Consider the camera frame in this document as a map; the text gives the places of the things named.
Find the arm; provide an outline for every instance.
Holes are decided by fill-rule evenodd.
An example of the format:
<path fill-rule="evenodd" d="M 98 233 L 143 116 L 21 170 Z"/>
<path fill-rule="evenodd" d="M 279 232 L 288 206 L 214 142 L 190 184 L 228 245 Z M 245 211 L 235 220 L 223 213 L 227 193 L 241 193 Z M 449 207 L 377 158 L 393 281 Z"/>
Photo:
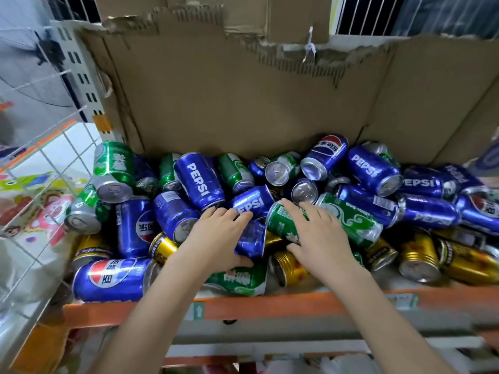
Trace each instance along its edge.
<path fill-rule="evenodd" d="M 355 261 L 338 219 L 302 202 L 307 221 L 291 202 L 301 246 L 288 245 L 296 259 L 343 304 L 386 374 L 455 374 L 426 340 L 394 308 L 371 274 Z"/>
<path fill-rule="evenodd" d="M 158 278 L 125 324 L 99 354 L 91 374 L 156 374 L 197 291 L 215 272 L 252 266 L 234 253 L 253 214 L 206 210 L 187 240 L 168 258 Z"/>

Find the forearm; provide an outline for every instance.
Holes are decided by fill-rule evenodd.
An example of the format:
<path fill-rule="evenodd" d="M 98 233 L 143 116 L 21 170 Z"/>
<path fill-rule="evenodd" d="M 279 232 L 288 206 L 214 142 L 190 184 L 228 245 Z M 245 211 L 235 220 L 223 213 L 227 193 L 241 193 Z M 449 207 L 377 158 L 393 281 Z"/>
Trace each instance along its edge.
<path fill-rule="evenodd" d="M 392 306 L 369 272 L 357 266 L 326 284 L 350 314 L 385 374 L 455 373 Z"/>
<path fill-rule="evenodd" d="M 90 373 L 157 373 L 187 309 L 208 276 L 202 260 L 186 263 L 178 253 L 167 261 Z"/>

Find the hand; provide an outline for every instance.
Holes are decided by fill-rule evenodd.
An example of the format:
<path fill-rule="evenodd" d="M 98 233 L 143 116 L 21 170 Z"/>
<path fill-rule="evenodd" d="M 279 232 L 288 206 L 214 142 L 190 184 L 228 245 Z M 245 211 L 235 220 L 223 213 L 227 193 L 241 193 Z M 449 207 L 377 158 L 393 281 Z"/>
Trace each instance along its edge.
<path fill-rule="evenodd" d="M 347 273 L 361 266 L 353 257 L 348 237 L 341 223 L 323 208 L 307 202 L 300 202 L 309 220 L 302 211 L 287 199 L 282 200 L 296 226 L 300 245 L 291 243 L 288 250 L 310 273 L 323 283 L 331 273 Z"/>
<path fill-rule="evenodd" d="M 253 213 L 238 215 L 234 208 L 210 207 L 201 215 L 175 255 L 184 252 L 198 262 L 202 260 L 207 277 L 236 266 L 252 267 L 251 259 L 235 254 L 234 248 Z"/>

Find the yellow can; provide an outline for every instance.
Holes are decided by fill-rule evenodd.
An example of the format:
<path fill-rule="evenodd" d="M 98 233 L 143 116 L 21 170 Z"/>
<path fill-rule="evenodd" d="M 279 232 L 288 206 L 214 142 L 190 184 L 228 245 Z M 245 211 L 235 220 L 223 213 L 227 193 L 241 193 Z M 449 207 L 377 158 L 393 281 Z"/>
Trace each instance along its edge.
<path fill-rule="evenodd" d="M 392 248 L 382 237 L 374 245 L 366 249 L 367 267 L 375 272 L 390 265 L 398 256 L 399 252 Z"/>
<path fill-rule="evenodd" d="M 168 257 L 177 251 L 179 246 L 166 237 L 164 232 L 156 236 L 149 246 L 149 256 L 158 264 L 164 265 Z"/>
<path fill-rule="evenodd" d="M 110 259 L 113 252 L 100 233 L 84 235 L 76 249 L 71 266 L 76 271 L 93 261 Z"/>
<path fill-rule="evenodd" d="M 443 272 L 452 279 L 470 285 L 499 282 L 499 262 L 485 252 L 441 239 L 445 245 Z"/>
<path fill-rule="evenodd" d="M 469 246 L 471 248 L 482 249 L 485 245 L 485 235 L 478 231 L 473 231 L 461 226 L 454 226 L 445 229 L 434 229 L 433 235 L 445 240 Z"/>
<path fill-rule="evenodd" d="M 271 268 L 280 286 L 295 285 L 308 275 L 290 251 L 274 253 L 270 258 Z"/>
<path fill-rule="evenodd" d="M 429 283 L 437 281 L 440 274 L 439 257 L 432 236 L 418 230 L 412 239 L 400 245 L 400 273 L 412 281 Z"/>

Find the cardboard box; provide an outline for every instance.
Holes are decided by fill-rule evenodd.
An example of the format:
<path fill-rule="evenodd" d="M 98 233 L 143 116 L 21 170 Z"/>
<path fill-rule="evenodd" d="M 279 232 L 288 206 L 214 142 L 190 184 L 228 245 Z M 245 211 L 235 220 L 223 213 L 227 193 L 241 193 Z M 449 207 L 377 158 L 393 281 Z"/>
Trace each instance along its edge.
<path fill-rule="evenodd" d="M 403 163 L 463 163 L 497 127 L 499 41 L 420 36 L 319 51 L 315 65 L 226 35 L 215 6 L 104 26 L 81 36 L 114 85 L 106 113 L 135 152 L 272 157 L 337 132 L 382 141 Z"/>
<path fill-rule="evenodd" d="M 272 42 L 306 43 L 310 26 L 313 42 L 327 43 L 332 0 L 96 0 L 101 15 L 144 15 L 154 7 L 223 5 L 229 33 L 256 33 Z"/>

